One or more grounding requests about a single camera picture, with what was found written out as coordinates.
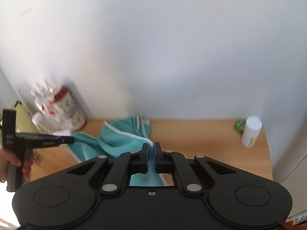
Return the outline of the person's left hand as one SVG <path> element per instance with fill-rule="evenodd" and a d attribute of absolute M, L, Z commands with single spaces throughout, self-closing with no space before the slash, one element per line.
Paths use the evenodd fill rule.
<path fill-rule="evenodd" d="M 17 158 L 16 154 L 4 149 L 1 147 L 0 150 L 0 176 L 1 176 L 1 182 L 4 182 L 7 180 L 7 168 L 9 164 L 12 164 L 16 167 L 22 167 L 22 173 L 23 177 L 25 179 L 30 177 L 30 173 L 32 170 L 32 165 L 33 165 L 33 159 L 34 159 L 34 154 L 31 152 L 30 156 L 28 159 L 24 160 L 23 163 L 20 161 L 19 158 Z"/>

